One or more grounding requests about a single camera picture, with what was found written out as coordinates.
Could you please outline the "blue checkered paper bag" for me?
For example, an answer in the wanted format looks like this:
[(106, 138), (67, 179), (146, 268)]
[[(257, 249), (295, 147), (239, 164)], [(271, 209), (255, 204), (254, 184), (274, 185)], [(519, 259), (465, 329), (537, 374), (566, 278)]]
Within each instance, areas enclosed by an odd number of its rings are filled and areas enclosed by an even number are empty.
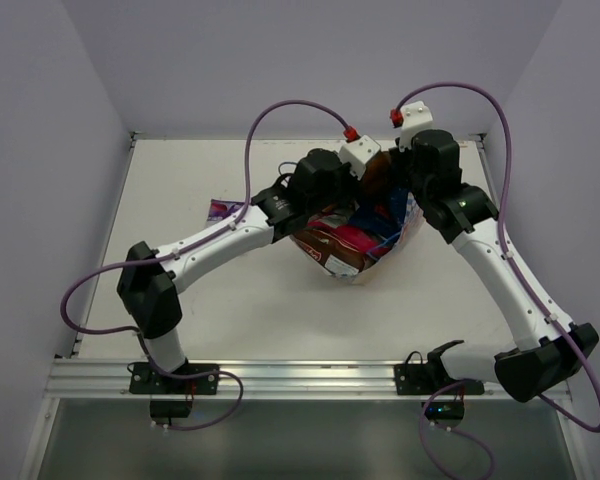
[(395, 178), (389, 154), (366, 163), (360, 197), (313, 215), (291, 241), (326, 275), (363, 284), (419, 232), (422, 209)]

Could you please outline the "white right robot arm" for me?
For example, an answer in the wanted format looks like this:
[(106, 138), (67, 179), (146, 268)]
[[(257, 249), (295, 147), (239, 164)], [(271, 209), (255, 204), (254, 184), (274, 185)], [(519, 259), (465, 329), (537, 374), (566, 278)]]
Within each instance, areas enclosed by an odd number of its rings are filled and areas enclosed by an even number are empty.
[(494, 382), (516, 401), (527, 402), (583, 369), (599, 343), (597, 331), (576, 323), (550, 298), (504, 229), (502, 206), (463, 181), (453, 136), (438, 129), (402, 135), (389, 155), (396, 179), (479, 277), (513, 339), (500, 352), (463, 340), (435, 348), (416, 370), (429, 387), (444, 393), (461, 380)]

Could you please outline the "orange snack packet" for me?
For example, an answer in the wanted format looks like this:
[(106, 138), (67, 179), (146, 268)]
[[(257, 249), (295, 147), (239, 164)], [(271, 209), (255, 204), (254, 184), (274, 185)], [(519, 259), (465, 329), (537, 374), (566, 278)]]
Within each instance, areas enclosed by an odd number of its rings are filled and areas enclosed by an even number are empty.
[(391, 158), (380, 151), (366, 165), (358, 183), (358, 198), (365, 201), (381, 199), (391, 188)]

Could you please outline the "purple candy packet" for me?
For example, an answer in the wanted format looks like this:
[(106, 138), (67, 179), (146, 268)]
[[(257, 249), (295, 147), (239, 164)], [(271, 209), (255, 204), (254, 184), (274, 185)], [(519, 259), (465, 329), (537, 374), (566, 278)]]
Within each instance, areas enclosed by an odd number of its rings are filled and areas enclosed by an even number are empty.
[(215, 225), (232, 215), (237, 215), (243, 208), (243, 205), (244, 203), (241, 201), (211, 199), (205, 226)]

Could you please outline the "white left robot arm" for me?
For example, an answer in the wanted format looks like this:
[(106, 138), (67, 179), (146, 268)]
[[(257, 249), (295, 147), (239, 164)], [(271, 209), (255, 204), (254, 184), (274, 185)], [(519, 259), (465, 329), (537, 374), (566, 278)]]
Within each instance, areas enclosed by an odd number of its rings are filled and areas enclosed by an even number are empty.
[(129, 249), (116, 290), (156, 364), (155, 384), (173, 393), (187, 383), (177, 332), (180, 294), (234, 258), (295, 234), (326, 208), (349, 202), (364, 172), (364, 162), (343, 151), (313, 149), (238, 213), (183, 241), (157, 249), (139, 242)]

